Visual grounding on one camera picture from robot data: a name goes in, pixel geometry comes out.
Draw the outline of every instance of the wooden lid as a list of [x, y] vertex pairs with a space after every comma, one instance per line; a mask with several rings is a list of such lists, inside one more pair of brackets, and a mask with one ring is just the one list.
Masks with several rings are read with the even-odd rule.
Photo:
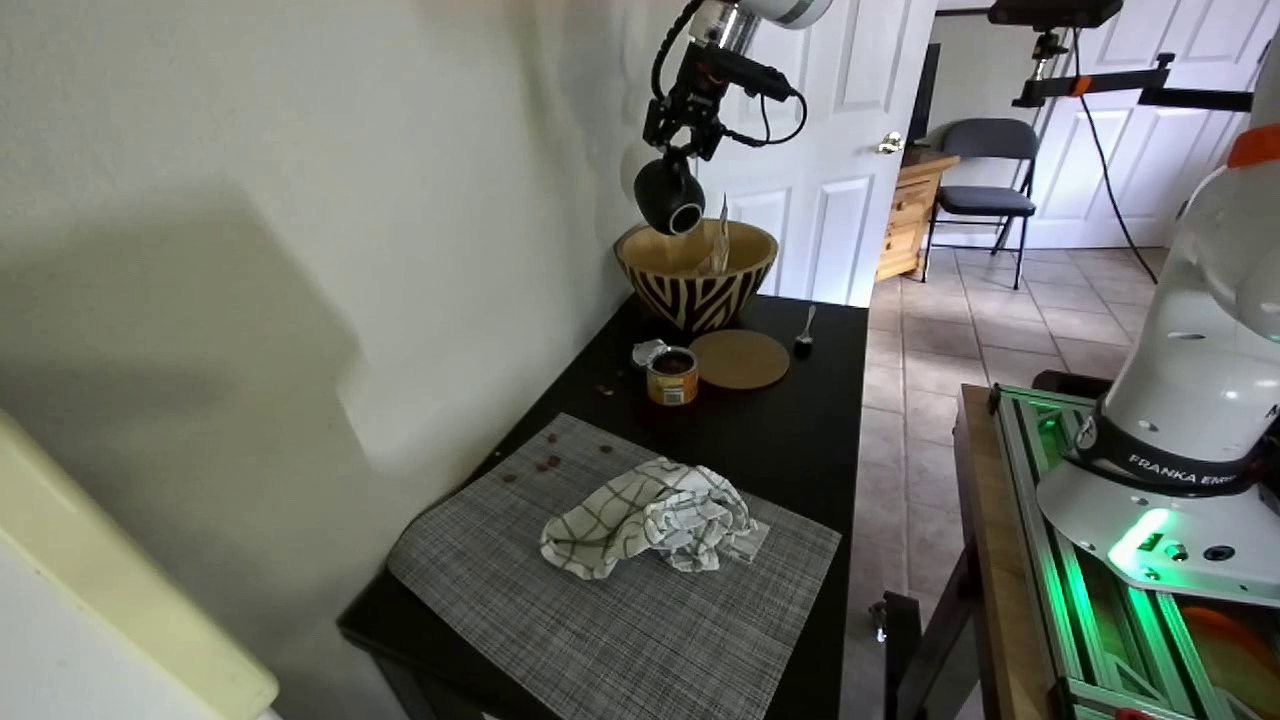
[[769, 388], [793, 367], [793, 358], [780, 339], [745, 330], [694, 339], [694, 358], [704, 385], [715, 388]]

